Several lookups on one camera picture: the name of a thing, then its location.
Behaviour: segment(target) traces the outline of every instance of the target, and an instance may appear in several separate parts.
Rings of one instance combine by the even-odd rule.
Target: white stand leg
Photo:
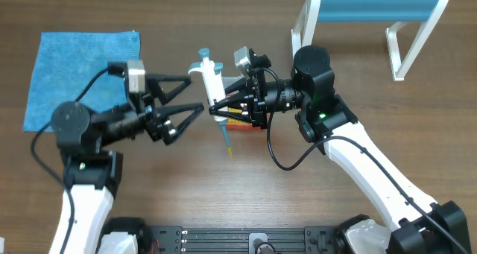
[[[386,29],[386,37],[388,39],[389,58],[391,60],[391,69],[393,71],[393,79],[395,81],[404,80],[405,74],[411,68],[412,63],[419,54],[420,49],[431,34],[432,29],[439,21],[440,15],[447,6],[449,0],[439,0],[434,7],[434,10],[427,22],[423,22],[417,32],[416,38],[412,42],[411,49],[405,56],[404,61],[401,63],[401,56],[399,54],[399,47],[397,45],[397,31],[405,25],[405,22],[396,22],[390,28]]]
[[[291,30],[291,50],[292,57],[298,49],[305,45],[311,45],[315,26],[318,21],[318,11],[320,11],[321,0],[306,0],[295,26]]]

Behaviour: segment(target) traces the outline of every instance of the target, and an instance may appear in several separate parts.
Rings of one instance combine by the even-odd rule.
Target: cable
[[[373,161],[376,164],[376,166],[379,168],[379,170],[381,170],[382,173],[391,181],[391,183],[394,185],[394,188],[397,189],[397,191],[404,197],[404,199],[412,207],[414,207],[414,209],[416,209],[434,228],[436,228],[436,230],[438,230],[443,237],[445,237],[448,241],[450,241],[452,244],[454,244],[463,254],[468,254],[466,249],[451,234],[449,234],[449,232],[447,232],[439,223],[437,223],[437,221],[435,221],[434,219],[429,217],[427,215],[427,213],[423,209],[421,209],[414,202],[414,199],[412,197],[409,197],[408,194],[405,193],[405,191],[401,188],[401,186],[399,186],[397,181],[388,173],[388,171],[386,171],[386,169],[381,165],[381,163],[369,151],[367,151],[367,149],[365,147],[362,147],[358,142],[355,142],[352,139],[349,139],[349,138],[343,137],[343,136],[332,136],[332,137],[329,137],[329,138],[322,139],[319,142],[316,142],[315,144],[313,144],[313,146],[311,146],[292,166],[284,167],[283,165],[281,165],[278,162],[277,158],[275,157],[275,154],[272,150],[271,142],[270,142],[271,120],[274,117],[274,112],[277,108],[278,101],[279,101],[279,98],[280,98],[280,93],[281,93],[280,87],[279,87],[280,86],[279,78],[278,78],[277,74],[270,69],[267,69],[267,68],[257,68],[256,69],[256,71],[261,71],[261,70],[266,71],[269,74],[271,74],[274,77],[275,81],[277,82],[277,99],[275,100],[274,108],[272,109],[272,111],[270,113],[270,117],[268,119],[267,145],[268,145],[268,151],[270,152],[272,160],[275,162],[275,164],[279,168],[283,169],[284,171],[290,171],[290,170],[295,169],[316,147],[323,145],[325,142],[329,142],[329,141],[332,141],[332,140],[335,140],[335,139],[344,140],[346,142],[349,142],[350,144],[357,147],[362,153],[366,154],[371,159],[371,161]]]
[[[99,73],[97,73],[91,81],[86,85],[86,87],[83,89],[83,91],[79,94],[79,96],[75,99],[76,102],[78,102],[91,88],[91,86],[95,83],[95,81],[102,76],[105,72],[107,72],[108,69],[103,69]],[[40,165],[55,181],[57,181],[62,187],[63,190],[66,192],[66,195],[68,196],[69,200],[69,206],[70,206],[70,213],[69,213],[69,221],[68,221],[68,229],[66,229],[66,234],[65,234],[65,239],[63,239],[63,244],[61,246],[60,253],[63,254],[65,252],[66,245],[68,244],[69,236],[72,233],[73,229],[73,223],[75,221],[75,203],[73,201],[73,196],[69,190],[69,188],[65,185],[65,183],[61,180],[60,176],[56,172],[54,172],[49,166],[47,166],[41,158],[38,156],[37,152],[35,151],[35,145],[37,144],[38,138],[45,132],[45,130],[50,126],[50,122],[46,123],[40,130],[38,130],[37,134],[35,134],[35,137],[31,140],[31,145],[30,145],[30,152],[33,158],[37,161],[38,165]]]

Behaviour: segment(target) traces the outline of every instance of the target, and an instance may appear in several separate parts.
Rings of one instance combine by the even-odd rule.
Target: blue mat
[[[31,76],[24,131],[38,131],[54,109],[73,101],[108,61],[137,60],[139,33],[43,33]],[[121,78],[102,75],[81,102],[104,111],[126,102]]]

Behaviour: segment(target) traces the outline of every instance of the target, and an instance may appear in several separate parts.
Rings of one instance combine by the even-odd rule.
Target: wooden table
[[[43,31],[139,31],[146,68],[185,74],[209,47],[236,76],[233,52],[247,45],[273,69],[291,68],[290,30],[304,0],[0,0],[0,236],[6,251],[45,253],[62,190],[29,154],[22,125]],[[375,143],[419,188],[466,213],[477,245],[477,0],[450,0],[405,81],[392,81],[384,29],[390,24],[321,24],[313,44],[329,49],[335,88]],[[399,35],[407,50],[415,28]],[[202,101],[200,77],[173,104]],[[272,129],[277,157],[294,162],[308,147],[294,113]],[[124,171],[111,215],[193,227],[335,225],[376,210],[356,184],[317,151],[296,170],[272,162],[265,132],[231,132],[234,160],[203,113],[177,143],[147,136],[111,148]],[[40,140],[44,160],[62,171],[54,136]]]

